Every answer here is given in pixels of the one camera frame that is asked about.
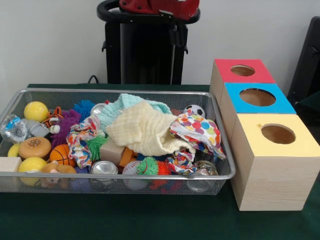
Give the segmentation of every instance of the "colorful polka dot fabric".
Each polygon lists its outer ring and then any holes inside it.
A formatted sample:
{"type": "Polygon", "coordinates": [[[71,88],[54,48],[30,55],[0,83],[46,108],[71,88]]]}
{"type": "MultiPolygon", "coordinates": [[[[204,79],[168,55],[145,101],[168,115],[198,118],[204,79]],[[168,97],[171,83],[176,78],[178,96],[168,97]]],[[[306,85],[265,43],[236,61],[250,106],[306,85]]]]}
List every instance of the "colorful polka dot fabric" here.
{"type": "Polygon", "coordinates": [[[99,118],[95,115],[87,117],[83,122],[70,128],[66,137],[69,146],[69,158],[75,159],[79,168],[91,167],[91,152],[87,141],[95,138],[100,129],[99,118]]]}
{"type": "Polygon", "coordinates": [[[193,165],[195,154],[183,149],[175,152],[172,157],[166,159],[169,170],[179,175],[190,175],[197,171],[197,167],[193,165]]]}
{"type": "Polygon", "coordinates": [[[214,121],[191,112],[180,114],[170,126],[170,132],[179,139],[189,142],[195,149],[220,159],[226,156],[221,148],[220,131],[214,121]]]}

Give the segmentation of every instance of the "red box lid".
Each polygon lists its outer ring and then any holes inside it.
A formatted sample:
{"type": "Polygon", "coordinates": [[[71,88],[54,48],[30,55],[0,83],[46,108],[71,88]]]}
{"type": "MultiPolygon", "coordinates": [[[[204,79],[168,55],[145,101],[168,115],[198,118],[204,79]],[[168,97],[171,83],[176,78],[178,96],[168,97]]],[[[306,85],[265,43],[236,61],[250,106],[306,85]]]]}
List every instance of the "red box lid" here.
{"type": "Polygon", "coordinates": [[[224,83],[276,83],[260,59],[215,59],[224,83]]]}

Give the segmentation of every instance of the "light blue cloth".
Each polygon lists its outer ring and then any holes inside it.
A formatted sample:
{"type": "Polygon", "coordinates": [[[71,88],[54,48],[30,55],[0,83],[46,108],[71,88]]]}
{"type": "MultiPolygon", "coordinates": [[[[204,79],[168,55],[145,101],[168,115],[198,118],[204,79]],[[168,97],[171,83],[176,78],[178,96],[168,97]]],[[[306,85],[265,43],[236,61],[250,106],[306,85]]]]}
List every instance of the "light blue cloth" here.
{"type": "MultiPolygon", "coordinates": [[[[106,132],[106,127],[111,125],[116,120],[116,118],[122,113],[122,110],[130,108],[142,101],[144,101],[144,99],[139,96],[121,93],[117,101],[109,103],[97,115],[100,120],[100,129],[106,132]]],[[[172,114],[170,108],[163,102],[150,100],[147,100],[147,102],[154,110],[164,114],[172,114]]]]}

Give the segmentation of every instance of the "green spiky ball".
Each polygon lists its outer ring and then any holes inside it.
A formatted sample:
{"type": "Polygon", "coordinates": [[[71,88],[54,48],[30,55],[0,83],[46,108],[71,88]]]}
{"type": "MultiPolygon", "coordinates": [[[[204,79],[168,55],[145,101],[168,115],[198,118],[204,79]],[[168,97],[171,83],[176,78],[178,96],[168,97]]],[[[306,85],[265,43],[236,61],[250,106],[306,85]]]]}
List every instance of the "green spiky ball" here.
{"type": "Polygon", "coordinates": [[[137,168],[137,173],[140,175],[157,175],[159,167],[157,161],[151,157],[147,156],[137,168]]]}
{"type": "Polygon", "coordinates": [[[88,148],[91,152],[91,161],[100,159],[100,148],[107,142],[108,138],[97,136],[87,142],[88,148]]]}

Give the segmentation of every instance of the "blue box lid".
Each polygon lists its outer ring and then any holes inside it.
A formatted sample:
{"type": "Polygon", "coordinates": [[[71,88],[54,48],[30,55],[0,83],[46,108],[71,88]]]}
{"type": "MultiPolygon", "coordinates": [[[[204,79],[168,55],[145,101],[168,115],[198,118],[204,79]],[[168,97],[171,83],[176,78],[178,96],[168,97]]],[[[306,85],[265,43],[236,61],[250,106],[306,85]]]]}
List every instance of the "blue box lid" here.
{"type": "Polygon", "coordinates": [[[242,114],[296,114],[274,83],[225,83],[235,111],[242,114]]]}

